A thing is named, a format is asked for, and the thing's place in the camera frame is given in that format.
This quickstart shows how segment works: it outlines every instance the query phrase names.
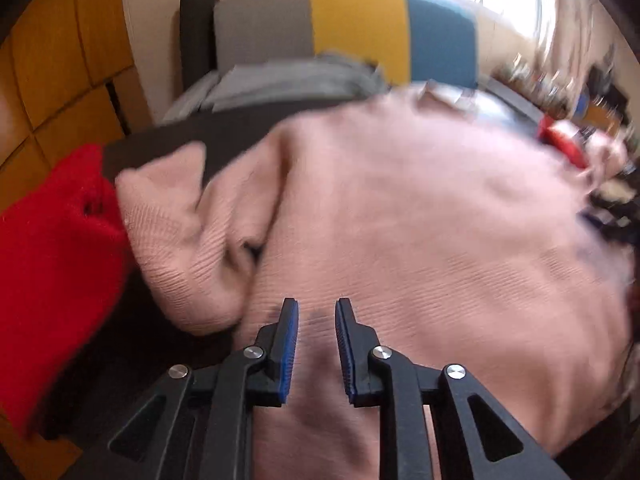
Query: red object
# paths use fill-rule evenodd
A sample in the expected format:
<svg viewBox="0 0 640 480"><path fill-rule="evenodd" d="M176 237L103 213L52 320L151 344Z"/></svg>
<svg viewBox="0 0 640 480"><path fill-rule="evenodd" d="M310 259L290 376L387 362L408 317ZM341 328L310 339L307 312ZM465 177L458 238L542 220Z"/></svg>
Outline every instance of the red object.
<svg viewBox="0 0 640 480"><path fill-rule="evenodd" d="M584 170L588 167L584 153L569 137L553 129L554 118L545 115L538 125L538 139L540 142L550 144L559 152L564 153L566 158L576 168Z"/></svg>
<svg viewBox="0 0 640 480"><path fill-rule="evenodd" d="M73 152L0 215L0 406L22 433L115 306L132 267L102 150Z"/></svg>

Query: dark table surface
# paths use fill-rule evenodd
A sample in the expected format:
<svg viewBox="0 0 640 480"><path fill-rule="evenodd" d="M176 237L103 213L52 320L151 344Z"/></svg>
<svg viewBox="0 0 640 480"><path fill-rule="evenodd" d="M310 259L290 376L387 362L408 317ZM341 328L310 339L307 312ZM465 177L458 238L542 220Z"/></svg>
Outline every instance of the dark table surface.
<svg viewBox="0 0 640 480"><path fill-rule="evenodd" d="M485 94L479 101L484 103L478 110L481 120L497 121L528 137L534 136L537 125L516 110ZM103 174L113 181L124 168L138 168L191 140L200 140L207 147L203 177L206 182L282 119L302 110L342 103L298 101L200 113L106 147ZM140 273L134 273L108 322L53 388L42 433L48 438L64 434L81 448L91 446L118 414L172 365L199 368L222 361L231 350L233 331L204 337L179 331L162 316ZM602 477L594 473L607 470L617 457L626 420L625 411L614 413L558 458L572 478Z"/></svg>

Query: pink knit fabric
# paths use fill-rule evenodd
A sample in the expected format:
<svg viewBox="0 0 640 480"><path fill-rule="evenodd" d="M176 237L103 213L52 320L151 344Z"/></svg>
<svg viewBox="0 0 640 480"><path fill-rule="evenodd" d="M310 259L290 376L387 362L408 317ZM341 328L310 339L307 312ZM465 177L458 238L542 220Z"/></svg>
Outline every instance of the pink knit fabric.
<svg viewBox="0 0 640 480"><path fill-rule="evenodd" d="M623 286L532 141L386 96L284 121L201 192L204 157L190 144L124 171L118 199L178 327L240 321L241 347L300 302L289 402L255 415L257 479L377 477L377 412L342 386L341 296L414 362L467 366L551 453L616 402Z"/></svg>

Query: clothing pile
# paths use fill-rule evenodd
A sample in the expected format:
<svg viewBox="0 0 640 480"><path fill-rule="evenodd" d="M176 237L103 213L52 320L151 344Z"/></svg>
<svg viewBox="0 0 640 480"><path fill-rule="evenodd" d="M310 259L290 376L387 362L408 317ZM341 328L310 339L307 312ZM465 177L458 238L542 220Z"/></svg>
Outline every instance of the clothing pile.
<svg viewBox="0 0 640 480"><path fill-rule="evenodd" d="M289 402L255 413L256 478L377 476L377 412L352 409L342 387L340 297L413 362L464 364L553 454L622 400L626 283L577 216L584 190L532 140L429 95L389 94L289 118L203 186L205 160L203 145L191 143L125 170L117 204L156 303L182 330L239 324L241 348L276 321L284 297L299 301ZM75 173L74 164L58 171ZM92 189L81 180L76 190L84 197ZM45 200L43 188L0 222L0 268L12 277L0 290L0 360L12 368L8 359L22 352L22 364L32 354L55 356L30 367L30 375L48 367L34 387L40 394L106 316L129 250L111 200ZM38 219L45 204L57 223ZM103 239L85 229L94 215L115 226L110 250L88 252L88 236ZM27 233L47 251L15 241ZM23 253L56 286L28 291L34 269L13 269ZM59 268L63 260L73 266ZM86 322L65 329L63 318L74 314ZM47 326L56 333L41 341ZM12 332L19 348L7 357ZM4 376L0 402L7 406L21 387ZM20 417L6 408L8 415L23 423L37 400L25 400Z"/></svg>
<svg viewBox="0 0 640 480"><path fill-rule="evenodd" d="M289 99L367 98L388 91L382 67L340 54L272 60L237 65L222 76L208 73L180 96L162 121L179 121L204 110L219 112Z"/></svg>

